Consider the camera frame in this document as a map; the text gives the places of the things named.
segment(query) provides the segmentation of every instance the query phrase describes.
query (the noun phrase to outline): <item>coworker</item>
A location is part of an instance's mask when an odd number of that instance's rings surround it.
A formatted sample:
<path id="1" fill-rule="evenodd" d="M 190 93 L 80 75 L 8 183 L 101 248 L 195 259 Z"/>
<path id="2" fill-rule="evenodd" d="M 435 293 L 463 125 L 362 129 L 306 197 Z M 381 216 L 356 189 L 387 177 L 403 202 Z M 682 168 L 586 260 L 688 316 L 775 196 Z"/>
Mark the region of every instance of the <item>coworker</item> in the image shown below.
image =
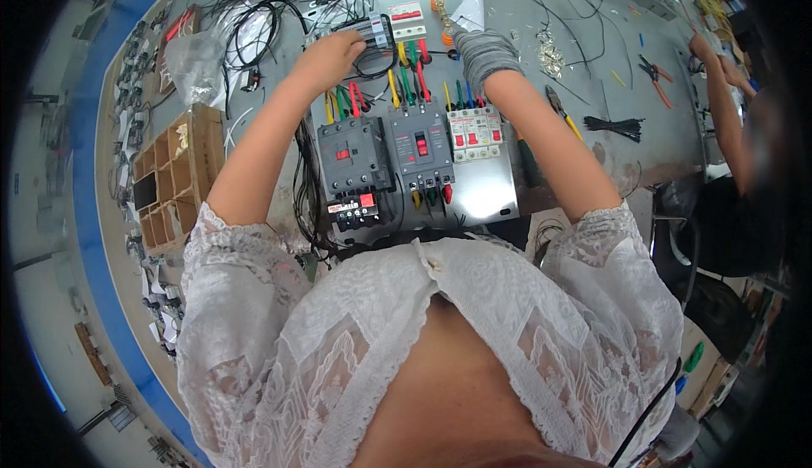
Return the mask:
<path id="1" fill-rule="evenodd" d="M 785 248 L 781 191 L 785 171 L 779 157 L 786 153 L 779 100 L 771 88 L 756 93 L 703 35 L 691 38 L 689 47 L 705 64 L 716 143 L 730 167 L 730 176 L 700 189 L 693 214 L 700 235 L 697 263 L 729 277 L 773 271 Z M 744 128 L 728 84 L 740 88 L 749 103 Z M 679 231 L 676 243 L 684 255 L 694 254 L 689 225 Z"/>
<path id="2" fill-rule="evenodd" d="M 414 238 L 312 288 L 265 225 L 299 120 L 364 49 L 299 57 L 240 139 L 185 252 L 178 389 L 226 466 L 597 466 L 675 370 L 678 301 L 590 150 L 491 32 L 455 42 L 465 77 L 518 128 L 574 225 L 541 270 L 489 241 Z M 674 406 L 667 391 L 621 459 Z"/>

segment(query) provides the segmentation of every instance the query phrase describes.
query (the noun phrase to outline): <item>white lace blouse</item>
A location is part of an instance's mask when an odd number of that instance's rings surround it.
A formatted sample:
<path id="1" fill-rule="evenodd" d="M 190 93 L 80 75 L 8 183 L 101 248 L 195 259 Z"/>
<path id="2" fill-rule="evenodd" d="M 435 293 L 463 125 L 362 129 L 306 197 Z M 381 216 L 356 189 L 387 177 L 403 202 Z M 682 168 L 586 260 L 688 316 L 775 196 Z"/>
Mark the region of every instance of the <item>white lace blouse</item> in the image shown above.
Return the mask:
<path id="1" fill-rule="evenodd" d="M 178 389 L 226 466 L 347 466 L 442 292 L 501 361 L 551 448 L 608 463 L 674 370 L 682 313 L 624 205 L 587 213 L 542 270 L 488 241 L 371 251 L 310 287 L 264 224 L 205 203 L 185 253 Z M 668 391 L 625 451 L 654 440 Z"/>

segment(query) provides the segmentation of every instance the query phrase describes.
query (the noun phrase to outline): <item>red-handled pliers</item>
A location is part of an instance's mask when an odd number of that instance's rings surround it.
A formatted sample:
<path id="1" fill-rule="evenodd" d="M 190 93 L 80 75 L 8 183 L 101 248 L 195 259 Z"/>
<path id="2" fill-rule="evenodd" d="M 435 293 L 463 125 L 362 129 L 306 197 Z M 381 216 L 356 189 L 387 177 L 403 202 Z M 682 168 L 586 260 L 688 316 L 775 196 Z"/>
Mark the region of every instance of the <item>red-handled pliers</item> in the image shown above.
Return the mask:
<path id="1" fill-rule="evenodd" d="M 659 82 L 658 82 L 660 76 L 662 76 L 665 80 L 667 80 L 669 82 L 674 82 L 674 79 L 671 77 L 671 75 L 666 74 L 658 66 L 652 65 L 651 63 L 649 63 L 649 61 L 645 57 L 643 57 L 642 54 L 640 55 L 640 59 L 645 64 L 644 65 L 638 64 L 637 66 L 639 66 L 640 68 L 643 68 L 643 71 L 646 72 L 649 75 L 649 77 L 651 77 L 651 83 L 655 85 L 655 89 L 659 93 L 660 98 L 663 99 L 663 102 L 665 103 L 665 106 L 667 108 L 674 108 L 674 106 L 671 105 L 671 101 L 669 101 L 668 97 L 665 96 L 665 93 L 663 93 L 663 88 L 661 88 L 659 86 Z"/>

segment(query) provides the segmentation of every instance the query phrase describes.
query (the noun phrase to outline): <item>gray work glove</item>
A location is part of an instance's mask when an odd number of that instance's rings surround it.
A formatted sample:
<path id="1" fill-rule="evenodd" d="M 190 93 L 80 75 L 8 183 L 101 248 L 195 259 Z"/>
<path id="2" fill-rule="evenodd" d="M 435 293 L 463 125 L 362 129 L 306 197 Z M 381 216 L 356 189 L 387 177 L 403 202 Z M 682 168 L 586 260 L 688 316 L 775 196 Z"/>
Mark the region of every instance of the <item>gray work glove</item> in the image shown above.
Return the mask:
<path id="1" fill-rule="evenodd" d="M 454 43 L 465 68 L 465 80 L 477 93 L 485 93 L 485 79 L 500 70 L 515 70 L 524 75 L 519 52 L 495 31 L 459 30 L 454 34 Z"/>

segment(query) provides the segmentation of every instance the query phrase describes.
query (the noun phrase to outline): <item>lace sleeve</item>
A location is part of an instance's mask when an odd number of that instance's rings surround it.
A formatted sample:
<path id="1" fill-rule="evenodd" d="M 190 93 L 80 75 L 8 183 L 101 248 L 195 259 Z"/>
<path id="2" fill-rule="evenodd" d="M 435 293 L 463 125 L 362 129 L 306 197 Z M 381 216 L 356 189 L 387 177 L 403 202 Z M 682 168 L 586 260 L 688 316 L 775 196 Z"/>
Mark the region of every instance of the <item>lace sleeve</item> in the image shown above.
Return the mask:
<path id="1" fill-rule="evenodd" d="M 228 464 L 239 402 L 309 289 L 282 248 L 264 224 L 228 226 L 203 203 L 184 252 L 178 391 L 195 440 L 216 465 Z"/>
<path id="2" fill-rule="evenodd" d="M 596 441 L 611 456 L 674 371 L 683 328 L 680 304 L 657 276 L 625 202 L 618 208 L 587 213 L 554 239 L 542 270 L 575 299 L 594 336 L 600 355 L 587 366 L 597 375 L 601 371 L 618 375 L 628 391 L 622 392 L 624 404 L 610 412 L 617 428 Z M 623 459 L 654 440 L 674 399 L 671 390 Z"/>

